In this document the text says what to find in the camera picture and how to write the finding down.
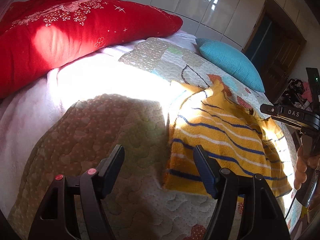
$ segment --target red floral pillowcase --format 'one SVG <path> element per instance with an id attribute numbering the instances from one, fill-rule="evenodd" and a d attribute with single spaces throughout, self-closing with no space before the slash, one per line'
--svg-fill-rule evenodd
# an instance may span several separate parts
<path id="1" fill-rule="evenodd" d="M 105 46 L 169 36 L 181 18 L 121 0 L 30 0 L 0 22 L 0 98 Z"/>

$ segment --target patterned quilt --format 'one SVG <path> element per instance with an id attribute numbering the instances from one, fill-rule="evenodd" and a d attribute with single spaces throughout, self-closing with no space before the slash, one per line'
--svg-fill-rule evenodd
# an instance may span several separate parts
<path id="1" fill-rule="evenodd" d="M 127 93 L 132 85 L 123 84 L 121 93 L 100 95 L 71 106 L 65 115 L 34 147 L 25 166 L 19 194 L 8 221 L 23 239 L 54 175 L 77 176 L 95 167 L 116 144 L 122 144 L 126 157 L 114 189 L 103 206 L 117 239 L 201 239 L 216 202 L 203 195 L 191 195 L 161 187 L 169 158 L 167 109 L 174 100 L 169 94 L 171 80 L 207 88 L 216 79 L 229 99 L 260 113 L 266 97 L 250 90 L 238 80 L 193 52 L 157 38 L 137 44 L 119 60 L 119 71 L 135 71 L 135 82 L 154 79 L 154 87 L 142 93 L 154 94 L 152 100 Z M 287 128 L 282 128 L 288 150 L 295 163 L 295 150 Z M 293 173 L 288 163 L 285 172 Z M 283 211 L 292 194 L 280 199 Z M 87 239 L 80 202 L 76 199 L 82 239 Z M 243 205 L 238 203 L 230 239 L 236 239 Z M 292 230 L 301 207 L 294 205 L 287 218 Z"/>

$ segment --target blue pillow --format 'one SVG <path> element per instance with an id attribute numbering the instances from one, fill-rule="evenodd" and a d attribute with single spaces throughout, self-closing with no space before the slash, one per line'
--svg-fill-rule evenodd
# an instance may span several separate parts
<path id="1" fill-rule="evenodd" d="M 239 50 L 221 41 L 196 39 L 202 56 L 247 87 L 265 92 L 262 80 L 251 61 Z"/>

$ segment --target brown quilted blanket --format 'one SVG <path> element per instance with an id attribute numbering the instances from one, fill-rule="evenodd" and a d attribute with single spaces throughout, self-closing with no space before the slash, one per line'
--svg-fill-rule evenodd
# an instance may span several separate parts
<path id="1" fill-rule="evenodd" d="M 19 194 L 8 217 L 20 237 L 27 239 L 36 210 L 54 175 L 78 176 L 96 167 L 116 144 L 122 144 L 129 153 L 119 177 L 129 178 L 133 169 L 135 173 L 146 174 L 155 163 L 161 177 L 169 151 L 159 103 L 102 95 L 71 106 L 38 141 L 24 169 Z"/>

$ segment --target black device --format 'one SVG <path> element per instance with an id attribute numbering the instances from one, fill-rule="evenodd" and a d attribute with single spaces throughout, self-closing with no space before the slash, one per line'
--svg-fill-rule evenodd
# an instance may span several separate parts
<path id="1" fill-rule="evenodd" d="M 124 161 L 124 148 L 117 145 L 98 167 L 78 177 L 57 175 L 47 190 L 31 225 L 28 240 L 80 240 L 74 195 L 81 196 L 84 221 L 90 240 L 116 240 L 101 205 L 110 194 Z M 209 158 L 201 145 L 193 150 L 201 180 L 218 202 L 203 240 L 227 240 L 234 220 L 238 195 L 244 195 L 244 208 L 237 240 L 289 240 L 281 209 L 262 175 L 237 176 Z M 0 238 L 21 240 L 0 212 Z M 320 222 L 320 213 L 314 218 Z M 318 239 L 320 228 L 313 223 L 298 240 Z"/>
<path id="2" fill-rule="evenodd" d="M 271 115 L 271 118 L 292 126 L 302 134 L 312 138 L 312 147 L 310 155 L 313 156 L 315 148 L 320 137 L 320 76 L 317 68 L 306 68 L 308 82 L 312 95 L 312 112 L 296 107 L 284 105 L 266 105 L 262 104 L 260 111 Z M 311 198 L 316 190 L 319 181 L 320 171 L 307 167 L 307 181 L 302 184 L 297 191 L 295 198 L 303 206 L 310 205 Z"/>

